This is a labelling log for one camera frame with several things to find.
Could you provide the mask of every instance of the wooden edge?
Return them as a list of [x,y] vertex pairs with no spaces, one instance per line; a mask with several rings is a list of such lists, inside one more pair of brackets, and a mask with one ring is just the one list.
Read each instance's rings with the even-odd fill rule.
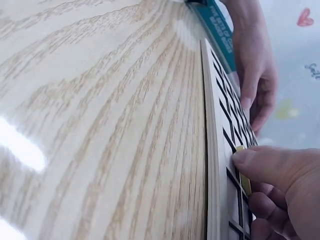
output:
[[215,111],[215,103],[219,102],[219,96],[213,93],[212,78],[210,76],[210,73],[215,73],[215,69],[210,69],[208,51],[211,51],[211,49],[206,41],[206,39],[201,41],[201,53],[203,59],[208,151],[207,239],[225,240],[228,239],[229,231],[225,147],[221,117],[216,115]]

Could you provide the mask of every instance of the finger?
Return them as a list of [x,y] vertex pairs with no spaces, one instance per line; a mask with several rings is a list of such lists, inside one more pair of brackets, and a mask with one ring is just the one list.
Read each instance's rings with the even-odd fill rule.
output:
[[249,199],[249,208],[257,218],[267,220],[271,227],[282,236],[289,239],[297,236],[288,212],[279,208],[264,193],[253,193]]
[[244,68],[244,78],[240,96],[241,105],[245,110],[249,110],[251,108],[251,105],[256,98],[258,82],[261,74],[262,70],[257,64],[248,64]]
[[253,193],[263,193],[263,194],[265,194],[279,208],[287,211],[288,205],[287,205],[287,201],[286,201],[286,196],[284,195],[283,192],[281,192],[276,187],[274,187],[274,186],[272,186],[270,184],[266,184],[266,183],[251,181],[251,189],[252,189]]
[[266,123],[269,116],[272,114],[274,110],[273,105],[264,105],[260,111],[258,112],[257,116],[254,118],[251,128],[254,132],[260,130],[262,126]]
[[258,131],[272,114],[276,104],[276,87],[267,93],[262,93],[262,99],[258,100],[257,113],[254,116],[251,127],[252,130]]
[[238,170],[252,181],[273,185],[286,194],[298,179],[319,168],[319,157],[318,149],[264,147],[236,152],[232,159]]
[[285,240],[285,238],[276,233],[270,224],[261,218],[257,218],[251,225],[252,240]]

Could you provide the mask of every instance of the wood grain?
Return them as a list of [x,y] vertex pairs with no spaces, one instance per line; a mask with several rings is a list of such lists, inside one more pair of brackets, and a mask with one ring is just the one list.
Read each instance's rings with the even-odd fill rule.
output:
[[202,239],[201,36],[171,0],[2,0],[1,219],[28,240]]

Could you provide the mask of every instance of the black gap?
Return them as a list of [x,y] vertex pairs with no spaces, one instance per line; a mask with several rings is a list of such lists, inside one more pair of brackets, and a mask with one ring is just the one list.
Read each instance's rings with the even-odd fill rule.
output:
[[229,121],[229,125],[230,125],[229,127],[230,127],[230,132],[231,132],[231,139],[232,139],[233,143],[235,143],[235,133],[234,133],[234,128],[233,128],[233,125],[232,125],[232,121],[231,121],[230,116],[228,115],[227,110],[225,109],[225,107],[224,107],[224,105],[223,105],[223,103],[221,102],[220,99],[219,99],[219,102],[220,102],[220,107],[222,108],[222,110],[223,110],[226,118],[227,118],[228,121]]

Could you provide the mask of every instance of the yellow wooden piece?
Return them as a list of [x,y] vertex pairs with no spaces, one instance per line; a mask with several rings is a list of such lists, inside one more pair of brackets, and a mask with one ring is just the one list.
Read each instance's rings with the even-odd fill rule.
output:
[[[244,150],[244,149],[245,149],[245,146],[243,146],[243,145],[236,147],[237,152]],[[250,180],[246,176],[242,175],[241,173],[240,173],[240,177],[241,177],[241,185],[245,191],[245,194],[247,196],[250,196],[252,193]]]

